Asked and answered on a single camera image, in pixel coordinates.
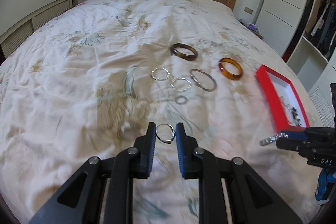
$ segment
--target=purple item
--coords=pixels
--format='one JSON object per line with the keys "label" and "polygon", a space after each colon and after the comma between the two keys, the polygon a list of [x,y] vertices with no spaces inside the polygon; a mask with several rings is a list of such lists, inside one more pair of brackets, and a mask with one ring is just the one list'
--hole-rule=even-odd
{"label": "purple item", "polygon": [[257,26],[254,25],[254,24],[249,24],[247,26],[247,28],[250,29],[250,30],[252,30],[252,31],[254,31],[254,32],[256,32],[258,30]]}

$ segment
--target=wall outlet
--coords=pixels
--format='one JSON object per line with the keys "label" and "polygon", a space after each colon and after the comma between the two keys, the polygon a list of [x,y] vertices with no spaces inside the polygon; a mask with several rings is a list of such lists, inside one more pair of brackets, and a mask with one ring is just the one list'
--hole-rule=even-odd
{"label": "wall outlet", "polygon": [[250,8],[248,8],[248,7],[245,7],[245,10],[244,10],[244,11],[247,12],[247,13],[249,13],[250,15],[253,14],[253,10],[250,9]]}

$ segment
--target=jewelry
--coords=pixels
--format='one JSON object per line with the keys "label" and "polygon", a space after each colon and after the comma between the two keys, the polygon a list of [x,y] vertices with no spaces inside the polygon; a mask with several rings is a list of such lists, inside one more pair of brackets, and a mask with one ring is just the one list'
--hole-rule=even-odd
{"label": "jewelry", "polygon": [[[163,126],[163,125],[166,125],[166,126],[169,126],[169,127],[170,127],[171,135],[172,135],[172,138],[171,138],[170,140],[163,140],[163,139],[161,139],[161,138],[159,137],[159,135],[158,135],[158,129],[159,129],[160,126]],[[155,134],[156,134],[156,137],[157,137],[161,142],[163,142],[163,143],[171,144],[172,141],[173,141],[174,138],[175,138],[175,130],[174,130],[174,128],[173,128],[170,124],[165,123],[165,122],[159,124],[159,125],[156,127],[156,132],[155,132]]]}
{"label": "jewelry", "polygon": [[[176,88],[175,86],[174,86],[174,84],[175,84],[175,82],[177,81],[177,80],[184,80],[184,81],[187,81],[188,83],[189,83],[189,85],[185,88],[185,89],[183,89],[183,90],[179,90],[178,88]],[[171,85],[171,87],[174,89],[174,90],[176,90],[176,92],[185,92],[185,91],[187,91],[187,90],[190,90],[191,89],[191,82],[187,79],[187,78],[182,78],[182,77],[176,77],[176,78],[174,78],[173,80],[172,80],[172,82],[170,83],[170,85]]]}
{"label": "jewelry", "polygon": [[184,105],[184,104],[187,103],[187,101],[188,101],[187,97],[182,96],[182,95],[177,96],[177,97],[175,98],[175,103],[178,104],[178,105]]}
{"label": "jewelry", "polygon": [[[156,78],[154,77],[154,72],[157,71],[157,70],[164,70],[166,73],[167,73],[167,76],[165,78]],[[165,68],[156,68],[154,70],[152,70],[151,72],[151,77],[154,79],[154,80],[157,80],[157,81],[163,81],[163,80],[167,80],[170,76],[170,72],[168,70],[166,70]]]}
{"label": "jewelry", "polygon": [[[205,87],[203,87],[203,86],[199,83],[199,81],[196,79],[196,77],[193,75],[193,71],[198,71],[198,72],[200,72],[200,73],[206,75],[207,77],[209,77],[209,78],[213,81],[213,83],[214,83],[214,87],[213,87],[212,89],[206,89]],[[209,92],[210,92],[210,91],[214,91],[214,90],[217,88],[217,83],[216,83],[216,81],[214,80],[214,78],[212,78],[211,75],[207,74],[206,72],[204,72],[204,71],[202,71],[202,70],[200,70],[200,69],[192,69],[192,70],[190,70],[190,77],[191,77],[191,79],[193,79],[193,81],[195,82],[196,86],[200,87],[202,90],[205,90],[205,91],[209,91]]]}
{"label": "jewelry", "polygon": [[290,124],[294,124],[295,126],[297,127],[300,127],[302,126],[301,123],[300,123],[300,119],[299,119],[299,114],[297,114],[297,109],[295,107],[291,107],[290,104],[286,104],[285,103],[285,99],[283,96],[280,96],[280,101],[281,103],[283,104],[284,107],[286,107],[288,109],[288,111],[290,112],[290,114],[292,115],[293,117],[293,121],[294,122],[290,122],[290,120],[287,119],[287,121],[290,123]]}
{"label": "jewelry", "polygon": [[276,136],[273,136],[273,137],[269,137],[269,138],[266,138],[266,139],[263,139],[259,142],[259,144],[261,146],[265,146],[265,145],[268,145],[270,143],[274,143],[277,141],[277,139],[279,138],[288,138],[288,135],[286,133],[279,133],[278,135]]}
{"label": "jewelry", "polygon": [[[186,48],[187,50],[191,51],[194,55],[183,54],[179,52],[178,50],[176,50],[176,48]],[[172,45],[170,47],[170,52],[176,55],[177,57],[182,58],[187,61],[194,61],[198,56],[197,51],[193,47],[188,46],[186,44],[182,44],[182,43],[177,43],[177,44]]]}
{"label": "jewelry", "polygon": [[[238,75],[234,75],[230,72],[228,72],[222,63],[230,63],[232,65],[234,65],[238,71],[239,71],[239,74]],[[218,63],[218,67],[220,69],[220,71],[222,72],[222,74],[229,78],[230,80],[239,80],[242,76],[243,76],[243,69],[242,67],[238,64],[238,62],[236,62],[235,60],[231,59],[231,58],[228,58],[228,57],[225,57],[225,58],[222,58],[219,63]]]}

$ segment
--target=silver bangle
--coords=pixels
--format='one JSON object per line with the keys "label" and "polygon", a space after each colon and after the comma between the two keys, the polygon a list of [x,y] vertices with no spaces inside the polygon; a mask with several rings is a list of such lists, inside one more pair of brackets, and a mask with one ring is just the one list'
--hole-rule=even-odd
{"label": "silver bangle", "polygon": [[[158,135],[158,129],[159,129],[159,127],[160,127],[160,126],[163,126],[164,124],[165,124],[166,126],[169,126],[169,127],[170,127],[171,135],[172,135],[172,138],[171,138],[170,140],[163,140],[163,139],[161,139],[161,138],[159,137],[159,135]],[[170,124],[165,123],[165,122],[159,124],[159,125],[156,127],[156,132],[155,132],[155,134],[156,134],[156,137],[157,137],[161,142],[163,142],[163,143],[171,144],[172,141],[173,141],[174,138],[175,138],[175,130],[174,130],[174,128],[173,128]]]}
{"label": "silver bangle", "polygon": [[[213,83],[214,83],[214,87],[213,87],[212,89],[206,89],[205,87],[203,87],[203,86],[199,83],[199,81],[196,79],[196,77],[193,75],[193,71],[198,71],[198,72],[200,72],[200,73],[206,75],[207,77],[209,77],[209,78],[213,81]],[[210,91],[214,91],[214,90],[217,88],[217,83],[216,83],[216,81],[214,80],[214,78],[213,78],[211,75],[207,74],[206,72],[204,72],[204,71],[202,71],[202,70],[200,70],[200,69],[192,69],[192,70],[190,70],[190,77],[191,77],[191,79],[195,82],[196,86],[200,87],[202,90],[205,90],[205,91],[209,91],[209,92],[210,92]]]}
{"label": "silver bangle", "polygon": [[177,97],[175,98],[175,103],[178,104],[178,105],[184,105],[184,104],[187,103],[187,101],[188,101],[188,99],[187,99],[186,96],[182,96],[182,95],[180,95],[180,96],[177,96]]}
{"label": "silver bangle", "polygon": [[265,146],[265,145],[268,145],[270,143],[274,143],[277,141],[277,139],[279,138],[288,138],[288,135],[286,133],[279,133],[278,135],[276,136],[272,136],[272,137],[268,137],[266,139],[263,139],[259,142],[259,144],[261,146]]}
{"label": "silver bangle", "polygon": [[[187,82],[189,83],[189,85],[188,85],[185,89],[183,89],[183,90],[179,90],[178,88],[176,88],[176,87],[174,86],[174,84],[175,84],[175,82],[176,82],[177,80],[184,80],[184,81],[187,81]],[[171,87],[172,87],[174,90],[176,90],[176,92],[185,92],[185,91],[187,91],[187,90],[190,90],[190,89],[191,89],[191,86],[192,86],[190,80],[188,80],[187,78],[182,78],[182,77],[176,77],[176,78],[174,78],[174,79],[172,80],[172,82],[170,83],[170,85],[171,85]]]}
{"label": "silver bangle", "polygon": [[[157,77],[154,77],[154,72],[157,71],[157,70],[164,70],[166,73],[167,73],[167,76],[165,78],[157,78]],[[167,80],[170,76],[170,72],[168,70],[166,70],[165,68],[156,68],[154,70],[152,70],[151,72],[151,77],[154,79],[154,80],[157,80],[157,81],[163,81],[163,80]]]}

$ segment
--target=amber bangle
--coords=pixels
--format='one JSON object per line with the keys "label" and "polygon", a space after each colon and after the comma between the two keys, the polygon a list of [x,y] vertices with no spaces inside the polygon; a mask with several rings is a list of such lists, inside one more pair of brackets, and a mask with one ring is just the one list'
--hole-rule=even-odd
{"label": "amber bangle", "polygon": [[[238,69],[239,74],[238,74],[238,75],[234,75],[234,74],[228,72],[228,71],[224,68],[224,66],[223,66],[222,63],[230,63],[230,64],[234,65],[234,66]],[[218,63],[218,67],[219,67],[221,73],[222,73],[225,77],[227,77],[227,78],[229,78],[229,79],[231,79],[231,80],[239,80],[239,79],[243,76],[243,69],[242,69],[242,67],[238,64],[238,62],[236,62],[235,60],[233,60],[233,59],[231,59],[231,58],[227,58],[227,57],[222,58],[222,59],[219,61],[219,63]]]}
{"label": "amber bangle", "polygon": [[[183,53],[179,52],[177,50],[177,48],[186,48],[187,50],[191,51],[194,55],[183,54]],[[176,55],[177,57],[188,60],[188,61],[194,61],[198,56],[197,51],[193,47],[190,47],[190,46],[188,46],[186,44],[182,44],[182,43],[177,43],[177,44],[172,45],[170,47],[170,52],[172,54]]]}

